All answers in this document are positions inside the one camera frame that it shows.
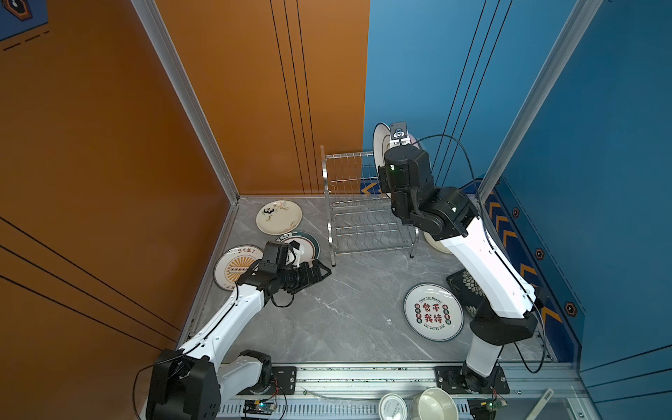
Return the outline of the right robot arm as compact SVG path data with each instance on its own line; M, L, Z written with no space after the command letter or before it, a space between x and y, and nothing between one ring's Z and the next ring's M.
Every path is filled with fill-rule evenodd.
M393 215L448 248L484 292L486 300L470 323L473 339L460 380L471 393L488 393L502 376L502 348L537 330L534 287L491 242L479 205L457 187L435 187L425 150L400 145L383 158L379 180Z

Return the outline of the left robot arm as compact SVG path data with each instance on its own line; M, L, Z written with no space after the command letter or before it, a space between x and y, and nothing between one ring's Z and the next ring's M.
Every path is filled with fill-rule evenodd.
M211 320L176 350L165 349L152 372L144 419L214 419L223 403L244 390L261 392L272 379L269 355L247 350L223 359L246 325L278 292L296 296L332 271L318 259L303 261L297 245L269 241L262 257L241 274L234 292Z

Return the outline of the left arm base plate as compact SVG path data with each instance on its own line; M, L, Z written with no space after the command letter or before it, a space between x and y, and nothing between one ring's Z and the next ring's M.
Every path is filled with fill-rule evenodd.
M297 385L297 368L295 366L277 366L271 367L271 380L266 388L263 390L260 387L248 388L237 394L238 397L262 395L270 396L276 392L276 385L282 390L280 395L285 394L287 397L293 396Z

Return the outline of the pink plate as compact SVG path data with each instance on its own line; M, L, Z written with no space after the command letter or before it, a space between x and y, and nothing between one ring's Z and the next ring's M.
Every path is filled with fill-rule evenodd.
M421 148L422 148L422 146L420 145L420 143L418 142L418 140L417 140L413 135L411 135L411 134L409 134L409 144L412 145L412 146L414 146L414 147L417 148L417 149L421 149Z

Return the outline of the white plate green flower outline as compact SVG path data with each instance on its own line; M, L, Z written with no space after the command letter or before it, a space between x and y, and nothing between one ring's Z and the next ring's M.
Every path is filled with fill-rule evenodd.
M384 166L384 154L390 145L390 127L381 122L376 124L373 134L374 165Z

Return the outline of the white plate red chinese characters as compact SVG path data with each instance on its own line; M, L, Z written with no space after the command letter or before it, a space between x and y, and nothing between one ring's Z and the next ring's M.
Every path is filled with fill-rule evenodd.
M458 299L445 287L433 283L416 285L408 291L404 318L416 334L433 342L455 339L465 323Z

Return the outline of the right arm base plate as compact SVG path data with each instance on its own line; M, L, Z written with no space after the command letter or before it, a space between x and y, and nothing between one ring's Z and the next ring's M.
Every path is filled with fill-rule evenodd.
M434 369L437 386L448 394L497 395L510 393L509 383L501 366L496 365L490 376L480 376L467 366L437 366Z

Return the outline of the steel two-tier dish rack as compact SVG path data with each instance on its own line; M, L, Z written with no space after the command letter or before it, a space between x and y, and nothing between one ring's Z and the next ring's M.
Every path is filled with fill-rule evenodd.
M331 264L344 255L398 250L413 258L419 230L393 215L391 199L381 191L374 153L320 152Z

